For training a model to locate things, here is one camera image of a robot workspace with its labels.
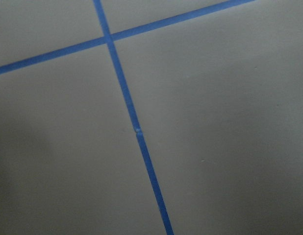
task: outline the blue tape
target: blue tape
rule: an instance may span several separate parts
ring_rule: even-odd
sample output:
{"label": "blue tape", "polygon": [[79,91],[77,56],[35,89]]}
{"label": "blue tape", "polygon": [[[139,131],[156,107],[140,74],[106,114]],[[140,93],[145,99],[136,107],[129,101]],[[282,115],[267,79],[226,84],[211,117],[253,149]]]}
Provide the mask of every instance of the blue tape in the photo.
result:
{"label": "blue tape", "polygon": [[230,7],[234,7],[237,5],[241,5],[244,3],[248,3],[255,0],[229,0],[219,4],[215,4],[212,6],[207,6],[198,10],[190,11],[184,14],[180,14],[177,16],[169,17],[163,20],[155,21],[152,23],[148,23],[145,25],[141,25],[138,27],[134,27],[131,29],[127,29],[118,33],[114,33],[111,35],[112,40],[120,40],[123,38],[131,37],[140,33],[148,32],[154,29],[162,28],[171,24],[176,24],[178,22],[186,21],[189,19],[193,19],[199,16],[207,15],[216,11],[221,11]]}
{"label": "blue tape", "polygon": [[[191,12],[187,12],[181,15],[177,15],[177,16],[173,16],[173,17],[169,17],[163,20],[159,20],[159,21],[155,21],[152,23],[148,23],[142,26],[138,26],[135,28],[131,28],[131,29],[127,29],[118,33],[114,33],[111,34],[109,33],[109,37],[111,37],[111,39],[113,41],[115,40],[119,40],[119,39],[123,39],[123,38],[127,38],[130,36],[134,36],[136,34],[140,34],[140,33],[144,33],[144,32],[148,32],[157,28],[161,28],[161,27],[165,27],[171,24],[176,24],[178,22],[182,22],[182,21],[186,21],[192,18],[196,18],[199,16],[203,16],[203,15],[207,15],[216,11],[221,11],[233,6],[237,6],[237,5],[241,5],[250,1],[255,1],[255,0],[229,0],[229,1],[225,1],[216,5],[212,5],[212,6],[208,6],[208,7],[204,7],[195,11],[191,11]],[[96,47],[99,45],[104,44],[104,38],[97,38],[97,39],[93,39],[93,40],[89,40],[87,42],[84,43],[80,43],[80,44],[76,44],[70,47],[66,47],[63,49],[59,49],[59,50],[55,50],[52,52],[48,52],[45,54],[41,54],[41,55],[37,55],[28,59],[24,59],[15,63],[11,63],[8,65],[4,65],[0,67],[0,74],[2,73],[6,73],[6,72],[10,72],[13,70],[17,70],[26,66],[30,66],[30,65],[34,65],[37,63],[41,63],[47,60],[51,60],[60,56],[64,56],[64,55],[68,55],[77,51],[81,51],[81,50],[85,50],[85,49],[89,49],[92,47]]]}
{"label": "blue tape", "polygon": [[171,223],[169,220],[169,216],[168,216],[168,213],[166,210],[165,202],[164,202],[162,194],[161,194],[161,190],[160,190],[160,187],[159,187],[159,184],[157,181],[157,177],[156,177],[154,168],[152,166],[152,161],[151,161],[150,155],[148,153],[148,149],[147,149],[147,146],[146,146],[146,143],[144,140],[144,136],[143,136],[143,133],[141,131],[141,128],[140,128],[140,125],[138,122],[134,104],[133,104],[133,101],[132,101],[132,98],[131,98],[131,95],[130,95],[130,92],[129,92],[129,89],[128,89],[128,86],[126,83],[126,79],[125,79],[125,76],[124,76],[124,73],[122,70],[119,56],[117,54],[116,47],[111,38],[108,22],[107,22],[105,14],[104,14],[103,7],[101,5],[101,1],[93,0],[93,2],[94,2],[94,6],[95,6],[95,9],[96,9],[96,12],[98,15],[98,19],[99,19],[101,27],[102,27],[102,31],[103,31],[109,52],[110,52],[111,59],[112,59],[112,62],[113,62],[113,65],[114,65],[114,68],[115,68],[115,71],[116,71],[116,74],[117,74],[117,77],[119,80],[119,84],[121,86],[121,90],[122,90],[122,93],[123,93],[123,96],[124,96],[124,99],[126,102],[126,106],[127,106],[130,118],[131,118],[131,122],[132,122],[133,128],[136,132],[136,138],[137,138],[138,144],[140,146],[140,149],[141,149],[141,152],[143,155],[145,166],[146,166],[148,176],[151,181],[151,186],[152,186],[152,189],[153,189],[155,197],[156,197],[156,201],[157,201],[157,204],[158,204],[158,207],[160,210],[160,214],[161,214],[167,235],[174,235],[172,226],[171,226]]}
{"label": "blue tape", "polygon": [[126,83],[126,79],[125,79],[125,76],[124,76],[124,73],[122,70],[122,66],[121,66],[117,51],[116,51],[116,47],[111,39],[108,23],[107,23],[105,15],[104,15],[103,8],[101,6],[100,1],[93,0],[93,2],[95,5],[97,14],[98,14],[98,18],[101,23],[104,38],[106,40],[106,43],[107,43],[107,46],[109,49],[109,53],[110,53],[110,56],[111,56],[111,59],[112,59],[112,62],[113,62],[113,65],[114,65],[114,68],[115,68],[115,71],[117,74],[117,78],[119,80],[119,84],[121,86],[121,90],[122,90],[124,99],[126,101],[126,107],[128,109],[134,130],[135,130],[135,132],[139,132],[141,130],[141,127],[138,122],[134,104],[133,104],[133,101],[132,101],[132,98],[130,95],[130,91],[129,91],[127,83]]}
{"label": "blue tape", "polygon": [[45,54],[37,55],[28,59],[24,59],[15,63],[0,67],[0,74],[17,70],[26,66],[38,64],[47,60],[52,60],[64,55],[72,54],[81,50],[96,47],[105,43],[104,37],[92,39],[84,43],[79,43],[73,46],[65,47],[59,50],[54,50]]}
{"label": "blue tape", "polygon": [[159,184],[158,184],[158,180],[156,178],[155,170],[152,166],[151,157],[150,157],[150,154],[148,152],[143,133],[142,132],[136,133],[136,138],[137,138],[138,144],[140,146],[140,149],[141,149],[141,152],[142,152],[142,155],[143,155],[145,166],[146,166],[148,175],[150,177],[152,189],[153,189],[153,192],[154,192],[155,197],[157,199],[157,203],[158,203],[158,207],[159,207],[159,210],[160,210],[161,218],[162,218],[162,221],[165,225],[167,235],[174,235],[174,232],[172,230],[171,223],[170,223],[170,220],[169,220],[169,216],[168,216],[168,213],[167,213],[167,209],[166,209],[166,206],[165,206],[165,202],[163,200],[163,197],[162,197],[162,194],[161,194],[161,191],[160,191],[160,187],[159,187]]}

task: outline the blue painter's tape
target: blue painter's tape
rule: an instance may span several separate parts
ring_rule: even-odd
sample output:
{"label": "blue painter's tape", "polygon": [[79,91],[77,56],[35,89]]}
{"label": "blue painter's tape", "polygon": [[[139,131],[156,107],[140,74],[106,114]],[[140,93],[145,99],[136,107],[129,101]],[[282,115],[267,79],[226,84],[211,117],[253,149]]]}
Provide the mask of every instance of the blue painter's tape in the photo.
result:
{"label": "blue painter's tape", "polygon": [[140,146],[140,149],[141,149],[141,152],[142,152],[142,155],[143,155],[145,166],[146,166],[148,175],[150,177],[152,189],[153,189],[153,192],[154,192],[154,194],[156,196],[156,199],[157,199],[157,203],[158,203],[158,206],[159,206],[161,218],[162,218],[162,221],[165,225],[167,235],[174,235],[173,230],[172,230],[172,226],[171,226],[171,223],[170,223],[170,220],[169,220],[169,216],[168,216],[168,213],[167,213],[167,209],[166,209],[166,206],[165,206],[165,203],[164,203],[161,191],[160,191],[160,187],[159,187],[159,184],[158,184],[158,181],[157,181],[157,178],[156,178],[156,173],[155,173],[154,168],[152,166],[152,161],[151,161],[151,158],[150,158],[150,154],[148,152],[146,142],[144,140],[143,133],[142,132],[136,133],[136,138],[137,138],[138,144]]}
{"label": "blue painter's tape", "polygon": [[207,6],[198,10],[190,11],[184,14],[180,14],[177,16],[169,17],[163,20],[155,21],[152,23],[148,23],[145,25],[141,25],[138,27],[134,27],[131,29],[127,29],[118,33],[114,33],[111,35],[112,40],[116,41],[119,39],[131,37],[140,33],[148,32],[157,28],[162,28],[171,24],[176,24],[178,22],[186,21],[189,19],[193,19],[199,16],[207,15],[216,11],[221,11],[230,7],[234,7],[237,5],[241,5],[250,1],[255,1],[255,0],[229,0],[225,1],[219,4],[215,4],[212,6]]}
{"label": "blue painter's tape", "polygon": [[105,37],[105,40],[106,40],[106,43],[107,43],[107,46],[108,46],[108,49],[110,52],[110,56],[111,56],[111,59],[112,59],[112,62],[113,62],[113,65],[114,65],[114,68],[115,68],[115,71],[117,74],[117,78],[119,80],[119,84],[121,86],[121,90],[122,90],[124,99],[126,101],[126,107],[129,112],[129,115],[130,115],[130,118],[131,118],[131,121],[133,124],[133,128],[134,128],[135,132],[138,132],[141,129],[141,127],[138,122],[134,104],[133,104],[133,101],[132,101],[132,98],[130,95],[130,91],[129,91],[127,83],[126,83],[126,78],[123,73],[123,69],[122,69],[122,66],[121,66],[121,63],[119,60],[119,56],[117,54],[116,47],[111,39],[108,23],[107,23],[103,8],[102,8],[99,0],[94,0],[93,2],[95,5],[97,14],[98,14],[99,21],[101,23],[102,31],[103,31],[103,34],[104,34],[104,37]]}
{"label": "blue painter's tape", "polygon": [[72,54],[81,50],[96,47],[105,43],[104,37],[92,39],[84,43],[79,43],[73,46],[65,47],[59,50],[54,50],[45,54],[37,55],[28,59],[24,59],[12,64],[0,67],[0,74],[17,70],[26,66],[38,64],[47,60],[52,60],[64,55]]}
{"label": "blue painter's tape", "polygon": [[107,46],[108,46],[108,49],[110,52],[110,56],[111,56],[118,80],[119,80],[119,84],[121,86],[121,90],[122,90],[122,93],[123,93],[123,96],[124,96],[124,99],[126,102],[128,113],[130,115],[133,128],[136,132],[137,141],[138,141],[138,144],[140,146],[140,149],[141,149],[141,152],[143,155],[145,166],[146,166],[148,176],[151,181],[151,186],[152,186],[152,189],[153,189],[155,197],[156,197],[156,201],[157,201],[157,204],[158,204],[158,207],[160,210],[160,214],[161,214],[167,235],[174,235],[172,226],[171,226],[171,223],[169,220],[169,216],[168,216],[168,213],[166,210],[165,202],[164,202],[162,194],[161,194],[161,190],[160,190],[160,187],[159,187],[159,184],[157,181],[157,177],[156,177],[155,171],[152,166],[152,161],[149,156],[148,149],[147,149],[147,146],[146,146],[146,143],[144,140],[144,136],[141,131],[140,124],[139,124],[139,121],[138,121],[138,118],[136,115],[134,104],[133,104],[133,101],[132,101],[132,98],[131,98],[131,95],[130,95],[130,92],[129,92],[129,89],[128,89],[128,86],[126,83],[126,78],[125,78],[123,70],[122,70],[119,56],[117,54],[116,47],[111,38],[108,22],[107,22],[105,14],[104,14],[103,7],[101,5],[101,1],[93,0],[93,2],[94,2],[94,6],[96,9],[99,21],[101,23],[102,31],[104,33],[104,37],[105,37],[105,40],[106,40],[106,43],[107,43]]}

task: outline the gray floor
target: gray floor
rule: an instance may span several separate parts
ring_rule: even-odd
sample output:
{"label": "gray floor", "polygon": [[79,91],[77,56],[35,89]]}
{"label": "gray floor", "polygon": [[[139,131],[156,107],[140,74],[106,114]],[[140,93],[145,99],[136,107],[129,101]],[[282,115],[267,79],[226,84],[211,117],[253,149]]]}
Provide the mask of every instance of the gray floor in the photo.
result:
{"label": "gray floor", "polygon": [[[102,1],[111,32],[218,2]],[[0,1],[0,66],[103,36],[67,6]],[[303,0],[115,44],[175,234],[303,235]],[[166,234],[106,45],[0,75],[0,235],[23,234]]]}

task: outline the gray surface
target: gray surface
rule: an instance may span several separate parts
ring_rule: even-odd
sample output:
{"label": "gray surface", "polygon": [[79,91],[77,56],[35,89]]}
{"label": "gray surface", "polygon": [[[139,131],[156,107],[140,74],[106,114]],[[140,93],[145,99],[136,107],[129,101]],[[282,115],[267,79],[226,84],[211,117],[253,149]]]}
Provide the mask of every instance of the gray surface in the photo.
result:
{"label": "gray surface", "polygon": [[303,0],[116,45],[176,235],[303,235]]}
{"label": "gray surface", "polygon": [[225,0],[102,0],[112,33],[214,5]]}
{"label": "gray surface", "polygon": [[0,66],[101,36],[91,0],[0,0]]}
{"label": "gray surface", "polygon": [[0,75],[0,235],[165,234],[106,46]]}

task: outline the tape strip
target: tape strip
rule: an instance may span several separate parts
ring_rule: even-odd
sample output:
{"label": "tape strip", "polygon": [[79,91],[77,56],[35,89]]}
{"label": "tape strip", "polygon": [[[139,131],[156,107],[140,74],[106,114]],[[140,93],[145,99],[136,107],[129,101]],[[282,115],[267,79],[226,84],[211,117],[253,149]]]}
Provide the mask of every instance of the tape strip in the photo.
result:
{"label": "tape strip", "polygon": [[65,47],[59,50],[54,50],[45,54],[36,55],[34,57],[14,62],[0,67],[0,74],[17,70],[26,66],[38,64],[47,60],[52,60],[64,55],[72,54],[81,50],[86,50],[105,43],[104,37],[92,39],[84,43],[79,43],[73,46]]}
{"label": "tape strip", "polygon": [[136,138],[137,138],[138,144],[140,146],[140,149],[141,149],[141,152],[143,155],[145,166],[146,166],[148,176],[151,181],[151,186],[152,186],[152,189],[153,189],[155,197],[156,197],[156,201],[157,201],[157,204],[158,204],[158,207],[160,210],[160,214],[161,214],[167,235],[174,235],[172,226],[171,226],[171,223],[169,220],[169,216],[168,216],[168,213],[166,210],[165,202],[163,200],[161,190],[160,190],[160,187],[159,187],[159,184],[157,181],[156,173],[152,166],[152,161],[151,161],[151,158],[150,158],[150,155],[149,155],[149,152],[148,152],[145,140],[144,140],[143,133],[141,131],[141,128],[140,128],[140,125],[138,122],[134,104],[133,104],[133,101],[132,101],[132,98],[131,98],[131,95],[130,95],[130,92],[129,92],[129,89],[128,89],[128,86],[126,83],[126,79],[125,79],[125,76],[124,76],[124,73],[122,70],[119,56],[117,54],[115,45],[111,38],[108,22],[105,17],[105,14],[104,14],[103,7],[101,5],[101,1],[93,0],[93,2],[94,2],[94,6],[96,9],[99,21],[101,23],[102,31],[104,33],[104,37],[105,37],[105,40],[106,40],[106,43],[107,43],[107,46],[108,46],[108,49],[110,52],[110,56],[111,56],[118,80],[119,80],[119,84],[121,86],[121,90],[122,90],[122,93],[123,93],[123,96],[124,96],[124,99],[126,102],[126,106],[127,106],[127,109],[128,109],[131,121],[132,121],[132,125],[136,132]]}
{"label": "tape strip", "polygon": [[204,16],[213,12],[221,11],[230,7],[234,7],[237,5],[241,5],[250,1],[255,0],[229,0],[219,4],[215,4],[212,6],[207,6],[198,10],[190,11],[187,13],[183,13],[177,16],[169,17],[163,20],[155,21],[152,23],[144,24],[138,27],[134,27],[131,29],[127,29],[118,33],[112,34],[112,39],[114,41],[120,40],[123,38],[131,37],[140,33],[145,33],[154,29],[162,28],[165,26],[169,26],[171,24],[176,24],[178,22],[190,20],[196,17]]}

